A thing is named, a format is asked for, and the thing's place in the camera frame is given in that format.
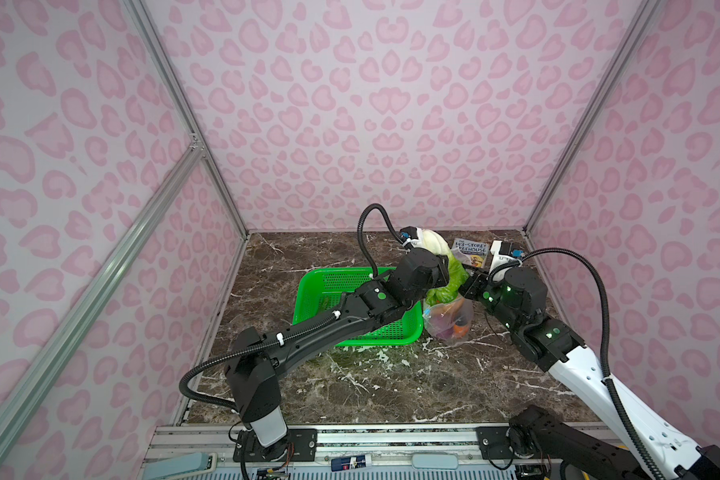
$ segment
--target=heart-shaped pattern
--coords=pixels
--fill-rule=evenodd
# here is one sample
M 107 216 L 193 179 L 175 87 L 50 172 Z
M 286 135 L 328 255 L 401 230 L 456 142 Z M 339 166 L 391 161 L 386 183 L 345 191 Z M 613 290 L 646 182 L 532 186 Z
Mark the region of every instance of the heart-shaped pattern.
M 233 3 L 226 2 L 225 8 Z M 254 2 L 259 26 L 282 28 L 281 19 L 271 15 L 271 3 Z M 120 2 L 99 0 L 86 8 L 76 0 L 4 4 L 0 2 L 0 403 L 190 141 Z M 234 20 L 229 9 L 217 11 L 212 5 L 200 13 L 217 29 Z M 174 8 L 171 16 L 180 23 L 182 12 Z M 200 29 L 186 38 L 176 28 L 165 29 L 164 35 L 164 45 L 176 54 L 209 54 L 213 48 Z M 230 40 L 243 49 L 258 48 L 260 42 L 252 28 L 240 35 L 236 30 Z M 230 46 L 231 62 L 234 53 Z M 298 76 L 298 64 L 285 54 L 262 66 L 280 78 Z M 333 81 L 348 88 L 340 73 Z M 241 107 L 236 89 L 257 94 L 262 89 L 233 72 L 221 75 L 197 62 L 187 74 L 219 89 L 200 99 L 217 114 L 246 110 L 261 124 L 287 107 Z M 6 78 L 15 78 L 10 88 Z M 223 131 L 224 125 L 237 128 L 239 121 L 215 125 Z M 203 167 L 192 173 L 189 184 L 194 197 L 182 198 L 168 211 L 169 216 L 178 214 L 182 225 L 174 228 L 166 218 L 157 227 L 1 472 L 16 478 L 128 478 L 134 459 L 144 456 L 151 429 L 169 421 L 178 400 L 171 396 L 176 376 L 195 361 L 240 244 Z M 199 232 L 202 241 L 193 238 Z M 182 244 L 190 248 L 185 260 L 176 254 Z M 169 290 L 171 272 L 180 266 L 190 271 L 193 261 L 198 267 L 191 280 L 176 293 Z M 192 334 L 168 340 L 162 319 L 169 318 L 171 301 L 174 296 L 192 298 L 196 287 L 203 294 L 194 296 L 192 316 L 171 319 L 173 331 L 178 327 Z M 151 409 L 142 412 L 150 394 Z M 162 397 L 159 406 L 157 396 Z M 138 412 L 119 420 L 127 404 L 139 406 Z M 148 422 L 141 419 L 143 413 Z
M 442 167 L 434 172 L 432 195 L 447 198 L 465 171 L 473 177 L 480 170 L 468 162 L 484 161 L 471 151 L 486 139 L 497 155 L 537 164 L 523 165 L 519 176 L 497 168 L 499 182 L 488 192 L 466 194 L 464 205 L 443 202 L 422 210 L 401 195 L 388 206 L 390 214 L 432 227 L 524 224 L 535 202 L 528 192 L 544 185 L 576 112 L 594 91 L 591 72 L 610 60 L 630 10 L 606 2 L 586 8 L 506 4 L 480 24 L 475 19 L 491 10 L 486 2 L 328 0 L 303 2 L 294 11 L 273 0 L 240 2 L 233 10 L 148 1 L 214 152 L 241 160 L 225 165 L 226 178 L 246 225 L 258 230 L 352 224 L 353 211 L 374 196 L 391 199 L 400 184 L 416 190 L 432 181 L 417 165 L 425 155 Z M 219 90 L 225 92 L 223 110 L 213 107 Z M 255 105 L 274 115 L 257 115 L 255 127 L 238 127 L 236 115 L 255 112 Z M 231 128 L 221 133 L 224 127 L 217 125 Z M 458 159 L 449 163 L 454 149 Z M 318 152 L 332 160 L 321 163 Z M 411 160 L 404 165 L 382 164 L 376 172 L 362 167 L 373 156 L 403 153 Z M 262 159 L 272 166 L 280 156 L 294 162 L 256 168 Z M 356 161 L 339 163 L 348 156 Z M 298 190 L 273 195 L 278 181 L 312 184 L 302 187 L 305 192 L 328 188 L 342 205 L 315 202 Z M 346 196 L 353 189 L 357 196 Z M 375 217 L 368 221 L 381 225 Z
M 625 383 L 675 427 L 720 446 L 720 11 L 667 5 L 532 236 L 580 237 L 574 246 L 617 286 L 610 311 L 629 337 L 611 365 L 627 364 Z M 588 273 L 547 262 L 566 317 L 597 344 L 577 325 L 600 315 Z M 571 283 L 580 290 L 566 297 Z

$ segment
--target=perforated basket bottom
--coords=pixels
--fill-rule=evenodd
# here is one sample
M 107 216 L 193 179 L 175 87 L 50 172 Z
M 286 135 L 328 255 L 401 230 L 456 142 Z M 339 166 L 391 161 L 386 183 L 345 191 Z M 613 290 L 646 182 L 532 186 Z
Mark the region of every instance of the perforated basket bottom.
M 387 270 L 390 267 L 379 268 L 382 273 Z M 337 305 L 342 292 L 354 291 L 368 281 L 370 273 L 370 268 L 326 268 L 307 273 L 298 284 L 293 322 L 302 322 Z M 397 322 L 339 345 L 407 345 L 420 337 L 422 329 L 422 308 L 417 304 Z

